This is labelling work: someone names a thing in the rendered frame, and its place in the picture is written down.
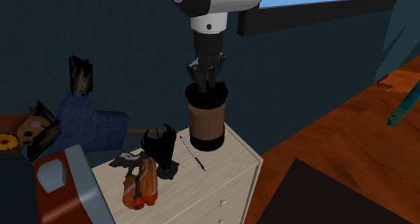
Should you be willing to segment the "black winged figure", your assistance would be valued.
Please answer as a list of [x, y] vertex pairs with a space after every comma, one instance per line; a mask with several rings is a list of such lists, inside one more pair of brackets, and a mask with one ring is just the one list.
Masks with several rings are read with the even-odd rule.
[[178, 172], [179, 163], [172, 160], [176, 141], [176, 130], [164, 123], [166, 130], [156, 138], [149, 137], [149, 130], [146, 130], [141, 140], [141, 147], [157, 164], [157, 176], [163, 180], [173, 180]]

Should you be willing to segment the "blue fabric figure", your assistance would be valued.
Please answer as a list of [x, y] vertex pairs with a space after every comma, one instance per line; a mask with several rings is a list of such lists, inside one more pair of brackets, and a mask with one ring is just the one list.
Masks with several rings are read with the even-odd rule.
[[130, 124], [126, 113], [97, 110], [87, 94], [71, 91], [60, 103], [57, 119], [61, 133], [48, 154], [74, 145], [85, 153], [120, 149]]

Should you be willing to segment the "black and white pen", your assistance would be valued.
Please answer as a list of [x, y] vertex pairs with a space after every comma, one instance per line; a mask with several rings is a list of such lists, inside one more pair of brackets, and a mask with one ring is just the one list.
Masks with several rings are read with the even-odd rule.
[[182, 136], [179, 136], [180, 140], [182, 141], [182, 143], [184, 144], [184, 146], [187, 148], [187, 150], [189, 151], [189, 153], [192, 155], [192, 157], [194, 158], [194, 160], [197, 162], [198, 166], [205, 171], [205, 167], [203, 166], [203, 164], [199, 161], [198, 157], [195, 155], [195, 153], [193, 152], [193, 150], [190, 148], [190, 146], [187, 144], [187, 142], [184, 140], [184, 138]]

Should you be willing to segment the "orange toy blaster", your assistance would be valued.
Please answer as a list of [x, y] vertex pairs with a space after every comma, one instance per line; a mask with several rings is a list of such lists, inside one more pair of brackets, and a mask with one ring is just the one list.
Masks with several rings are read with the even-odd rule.
[[158, 198], [156, 162], [141, 151], [138, 155], [122, 152], [109, 163], [111, 167], [127, 168], [123, 182], [122, 203], [129, 209], [140, 210], [153, 206]]

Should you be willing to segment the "black framed window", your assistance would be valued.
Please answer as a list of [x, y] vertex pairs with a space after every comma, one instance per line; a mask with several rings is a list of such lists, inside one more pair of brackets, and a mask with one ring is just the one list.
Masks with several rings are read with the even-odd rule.
[[256, 6], [238, 14], [237, 35], [254, 36], [392, 9], [397, 0], [340, 0], [283, 7]]

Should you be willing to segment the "pale wooden chest of drawers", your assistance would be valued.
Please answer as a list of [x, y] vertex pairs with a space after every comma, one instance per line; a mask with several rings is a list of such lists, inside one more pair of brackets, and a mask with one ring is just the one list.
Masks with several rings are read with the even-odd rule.
[[[184, 146], [182, 136], [205, 167], [203, 171]], [[93, 173], [116, 224], [243, 224], [258, 179], [262, 158], [229, 126], [216, 151], [196, 150], [189, 130], [178, 133], [173, 152], [178, 172], [158, 181], [158, 198], [151, 207], [128, 209], [122, 203], [125, 168], [108, 162]]]

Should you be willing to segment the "yellow sunflower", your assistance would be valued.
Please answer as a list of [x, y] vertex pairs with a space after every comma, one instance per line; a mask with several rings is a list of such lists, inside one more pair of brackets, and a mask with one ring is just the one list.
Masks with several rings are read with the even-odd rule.
[[9, 133], [0, 134], [0, 151], [8, 151], [19, 146], [20, 140], [16, 135]]

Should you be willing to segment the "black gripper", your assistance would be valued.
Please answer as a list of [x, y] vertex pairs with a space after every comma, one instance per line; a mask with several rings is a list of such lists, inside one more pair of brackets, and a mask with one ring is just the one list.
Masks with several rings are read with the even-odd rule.
[[[201, 93], [206, 92], [206, 79], [209, 72], [209, 86], [215, 87], [216, 77], [222, 72], [226, 55], [222, 53], [223, 33], [205, 34], [194, 32], [195, 60], [186, 68], [190, 78]], [[208, 67], [201, 59], [212, 59]]]

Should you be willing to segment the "teal long bar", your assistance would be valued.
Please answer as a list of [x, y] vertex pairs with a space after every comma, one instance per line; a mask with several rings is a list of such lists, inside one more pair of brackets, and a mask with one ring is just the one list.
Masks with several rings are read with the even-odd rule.
[[420, 80], [407, 94], [404, 100], [398, 105], [396, 110], [390, 115], [385, 124], [391, 127], [395, 127], [418, 103], [418, 101], [420, 101]]

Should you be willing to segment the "black feathery panel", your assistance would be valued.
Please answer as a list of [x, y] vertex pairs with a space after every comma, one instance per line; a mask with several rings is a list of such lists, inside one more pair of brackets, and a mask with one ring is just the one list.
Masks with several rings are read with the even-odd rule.
[[69, 57], [69, 79], [72, 94], [88, 95], [93, 91], [93, 65], [75, 55]]

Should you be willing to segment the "brown and black tumbler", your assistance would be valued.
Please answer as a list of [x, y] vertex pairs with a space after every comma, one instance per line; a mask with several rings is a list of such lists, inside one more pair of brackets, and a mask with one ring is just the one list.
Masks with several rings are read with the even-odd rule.
[[185, 89], [188, 100], [190, 142], [199, 151], [215, 151], [225, 139], [225, 101], [228, 88], [224, 81], [216, 81], [215, 87], [209, 87], [201, 93], [196, 83]]

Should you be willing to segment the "red and grey bed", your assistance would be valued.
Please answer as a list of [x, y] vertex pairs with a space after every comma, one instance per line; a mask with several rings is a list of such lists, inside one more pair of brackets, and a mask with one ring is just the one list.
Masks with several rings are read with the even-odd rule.
[[40, 224], [116, 224], [80, 145], [34, 162]]

